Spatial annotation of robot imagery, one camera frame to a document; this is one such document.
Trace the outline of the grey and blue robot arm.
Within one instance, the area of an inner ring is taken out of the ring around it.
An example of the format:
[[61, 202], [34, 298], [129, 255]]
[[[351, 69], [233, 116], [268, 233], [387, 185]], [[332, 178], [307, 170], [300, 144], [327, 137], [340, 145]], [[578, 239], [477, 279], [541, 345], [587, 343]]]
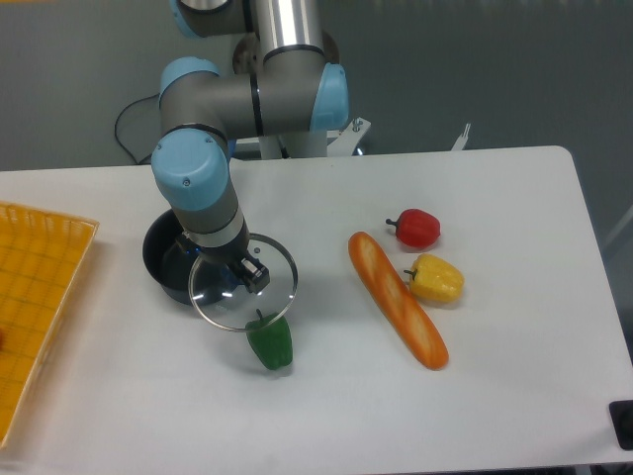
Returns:
[[250, 235], [229, 173], [229, 142], [343, 127], [346, 75], [326, 60], [315, 1], [173, 1], [181, 32], [207, 38], [252, 32], [256, 69], [222, 77], [194, 56], [169, 63], [158, 96], [162, 137], [151, 157], [157, 187], [194, 249], [224, 264], [251, 293], [269, 271], [247, 250]]

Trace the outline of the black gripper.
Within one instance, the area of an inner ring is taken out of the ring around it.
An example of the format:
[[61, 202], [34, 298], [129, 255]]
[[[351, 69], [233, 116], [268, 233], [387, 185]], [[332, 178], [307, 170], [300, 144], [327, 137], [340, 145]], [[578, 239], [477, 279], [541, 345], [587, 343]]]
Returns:
[[215, 265], [225, 265], [252, 294], [262, 292], [270, 283], [269, 269], [260, 260], [249, 256], [249, 233], [240, 232], [235, 239], [220, 246], [195, 243], [184, 232], [176, 237], [176, 244], [186, 254], [202, 257]]

